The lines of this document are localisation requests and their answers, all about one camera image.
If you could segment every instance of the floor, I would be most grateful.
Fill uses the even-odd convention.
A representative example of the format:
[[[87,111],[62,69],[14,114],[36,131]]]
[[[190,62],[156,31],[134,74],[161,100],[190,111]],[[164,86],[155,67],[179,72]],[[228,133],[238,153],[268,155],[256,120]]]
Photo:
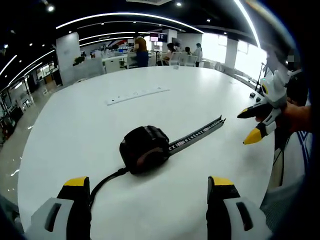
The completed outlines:
[[[0,149],[0,194],[16,205],[19,167],[29,133],[50,96],[57,90],[55,83],[47,84],[45,88],[45,94],[44,87],[32,93],[32,105],[25,109],[14,133]]]

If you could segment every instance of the ceiling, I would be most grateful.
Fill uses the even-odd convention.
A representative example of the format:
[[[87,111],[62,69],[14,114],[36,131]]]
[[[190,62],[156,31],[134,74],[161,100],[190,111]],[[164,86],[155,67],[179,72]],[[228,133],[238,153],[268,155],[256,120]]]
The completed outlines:
[[[234,37],[255,44],[248,23],[233,0],[180,0],[179,2],[182,3],[180,7],[176,5],[177,1],[175,0],[160,6],[126,2],[126,0],[48,0],[49,4],[55,6],[53,12],[46,10],[47,7],[44,2],[46,1],[24,0],[1,3],[3,10],[14,14],[2,14],[0,16],[1,23],[3,23],[0,25],[0,46],[9,45],[5,50],[5,55],[0,55],[0,70],[13,56],[17,55],[17,58],[0,76],[0,89],[7,86],[27,65],[51,51],[53,49],[52,45],[56,44],[56,39],[68,34],[69,31],[77,31],[80,39],[106,33],[148,32],[167,29],[168,27],[164,25],[173,27],[173,29],[181,29],[182,32],[197,33],[191,28],[174,22],[145,16],[94,17],[56,29],[61,24],[91,15],[112,12],[152,14],[174,19],[194,27],[200,26],[200,29],[204,32],[224,32],[224,30],[205,28],[204,25],[238,30],[250,37],[241,34]],[[260,39],[278,49],[284,49],[284,52],[288,50],[288,46],[268,22],[248,5],[245,5],[245,9],[250,15]],[[82,43],[95,40],[98,39],[92,38]],[[47,63],[55,58],[55,54],[52,53],[41,59],[41,62]]]

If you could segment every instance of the tape measure strap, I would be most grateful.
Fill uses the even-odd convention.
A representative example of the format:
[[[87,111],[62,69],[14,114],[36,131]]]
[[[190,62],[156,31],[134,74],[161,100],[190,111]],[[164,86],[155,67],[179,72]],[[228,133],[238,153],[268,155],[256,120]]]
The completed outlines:
[[[208,123],[207,125],[201,127],[200,129],[184,136],[169,144],[169,155],[172,156],[183,149],[189,147],[195,142],[203,139],[209,134],[213,133],[215,130],[219,129],[225,122],[226,119],[222,119],[222,116],[218,117],[214,121]]]

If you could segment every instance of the led strip light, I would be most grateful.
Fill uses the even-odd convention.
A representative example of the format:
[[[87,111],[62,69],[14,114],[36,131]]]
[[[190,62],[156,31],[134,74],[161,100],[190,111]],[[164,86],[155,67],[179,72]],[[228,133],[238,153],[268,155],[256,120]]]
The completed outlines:
[[[154,19],[161,19],[161,20],[166,20],[172,23],[176,23],[185,27],[188,27],[190,29],[193,29],[199,33],[204,34],[203,31],[201,31],[200,29],[197,29],[194,26],[190,26],[188,24],[185,24],[183,22],[177,21],[177,20],[173,20],[171,18],[167,18],[167,17],[163,17],[163,16],[158,16],[158,15],[152,15],[152,14],[146,14],[146,13],[138,13],[138,12],[110,12],[110,13],[102,13],[102,14],[97,14],[97,15],[91,15],[91,16],[85,16],[82,18],[78,18],[69,22],[66,22],[62,25],[57,26],[55,29],[60,29],[64,26],[67,26],[69,24],[73,24],[82,20],[86,20],[86,19],[92,19],[92,18],[97,18],[97,17],[106,17],[106,16],[140,16],[140,17],[149,17],[149,18],[154,18]]]
[[[134,31],[122,31],[122,32],[112,32],[112,33],[105,33],[105,34],[100,34],[100,35],[95,35],[95,36],[89,36],[89,37],[85,37],[79,40],[83,41],[83,40],[87,40],[87,39],[92,39],[92,38],[97,38],[97,37],[102,37],[102,36],[108,36],[108,35],[116,35],[116,34],[134,34]],[[139,34],[150,34],[150,32],[145,32],[145,31],[139,31]]]
[[[40,66],[43,62],[40,62],[37,66],[31,68],[29,71],[27,71],[23,76],[27,75],[28,73],[30,73],[33,69],[35,69],[36,67]]]
[[[18,55],[15,55],[11,60],[4,66],[4,68],[1,70],[0,75],[4,72],[4,70],[9,66],[9,64],[17,57]]]
[[[126,36],[126,37],[116,37],[116,38],[106,38],[106,39],[102,39],[102,40],[98,40],[98,41],[92,41],[92,42],[88,42],[88,43],[84,43],[81,44],[80,47],[85,46],[85,45],[90,45],[90,44],[94,44],[94,43],[99,43],[99,42],[108,42],[111,40],[119,40],[119,39],[133,39],[133,36]]]
[[[251,31],[253,33],[253,36],[255,38],[255,41],[256,41],[256,44],[257,44],[258,48],[261,48],[257,31],[255,29],[255,26],[254,26],[253,22],[251,21],[251,19],[249,17],[249,14],[247,13],[246,9],[244,8],[244,6],[241,4],[241,2],[239,0],[234,0],[234,2],[238,6],[240,11],[242,12],[242,14],[243,14],[244,18],[246,19],[246,21],[248,22],[248,24],[249,24],[249,26],[251,28]]]
[[[155,22],[149,22],[149,21],[132,21],[132,20],[125,20],[125,21],[104,21],[103,23],[104,24],[112,24],[112,23],[133,23],[133,22],[136,22],[136,23],[140,23],[140,24],[149,24],[149,25],[155,25],[155,26],[159,26],[159,23],[155,23]],[[85,26],[80,26],[80,27],[77,27],[76,29],[83,29],[83,28],[87,28],[87,27],[92,27],[92,26],[95,26],[95,25],[101,25],[101,23],[93,23],[93,24],[89,24],[89,25],[85,25]],[[167,27],[167,28],[170,28],[170,29],[176,29],[177,31],[181,31],[181,32],[186,32],[185,30],[182,30],[178,27],[174,27],[174,26],[169,26],[169,25],[165,25],[165,24],[162,24],[162,27]]]
[[[52,50],[52,51],[46,53],[45,55],[39,57],[37,60],[33,61],[33,62],[30,63],[28,66],[26,66],[21,72],[19,72],[19,73],[9,82],[8,86],[9,86],[20,74],[22,74],[27,68],[29,68],[32,64],[34,64],[35,62],[39,61],[39,60],[42,59],[43,57],[45,57],[45,56],[53,53],[54,51],[55,51],[55,50]]]

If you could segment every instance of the column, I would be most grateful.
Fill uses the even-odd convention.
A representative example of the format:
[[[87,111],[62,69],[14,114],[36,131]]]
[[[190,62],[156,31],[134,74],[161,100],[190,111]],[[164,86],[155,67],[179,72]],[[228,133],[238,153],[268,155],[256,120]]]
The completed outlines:
[[[165,30],[162,30],[162,32],[164,34],[168,34],[168,42],[167,43],[164,42],[162,46],[162,51],[167,52],[168,51],[167,44],[172,43],[172,38],[177,38],[178,32],[176,30],[171,30],[171,29],[165,29]]]
[[[80,57],[79,35],[77,32],[70,33],[56,40],[56,57],[62,83],[65,85],[73,81],[72,67],[75,58]]]
[[[237,51],[238,51],[238,41],[228,37],[228,40],[226,43],[226,54],[225,54],[225,61],[224,61],[224,64],[227,67],[232,69],[235,68]]]

